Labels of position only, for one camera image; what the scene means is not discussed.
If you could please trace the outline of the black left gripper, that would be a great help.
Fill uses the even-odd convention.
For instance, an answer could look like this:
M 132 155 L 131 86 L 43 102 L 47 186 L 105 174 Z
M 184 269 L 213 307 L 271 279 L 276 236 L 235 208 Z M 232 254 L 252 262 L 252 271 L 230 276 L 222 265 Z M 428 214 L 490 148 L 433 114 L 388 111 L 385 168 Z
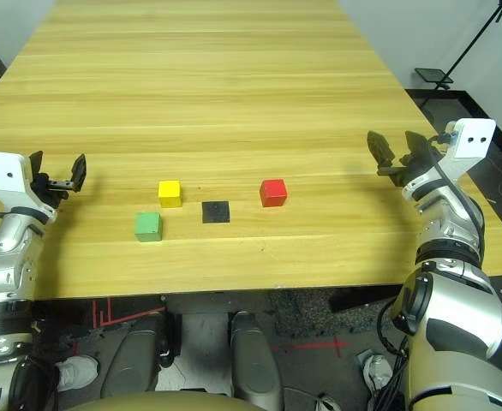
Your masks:
M 64 200 L 69 198 L 69 191 L 80 192 L 87 176 L 86 156 L 81 154 L 72 167 L 71 180 L 51 180 L 46 173 L 39 173 L 43 159 L 43 152 L 33 152 L 29 156 L 33 180 L 31 182 L 32 191 L 38 198 L 54 210 Z

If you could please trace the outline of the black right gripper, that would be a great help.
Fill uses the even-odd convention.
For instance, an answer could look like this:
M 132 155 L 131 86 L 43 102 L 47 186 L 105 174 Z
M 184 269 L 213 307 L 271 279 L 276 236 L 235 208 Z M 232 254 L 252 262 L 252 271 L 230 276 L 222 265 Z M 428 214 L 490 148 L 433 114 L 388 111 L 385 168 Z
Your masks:
M 433 167 L 427 152 L 427 139 L 422 134 L 406 130 L 405 138 L 409 153 L 400 158 L 400 165 L 394 164 L 395 158 L 384 135 L 369 131 L 368 150 L 377 163 L 377 175 L 387 176 L 395 187 L 404 187 L 416 177 Z

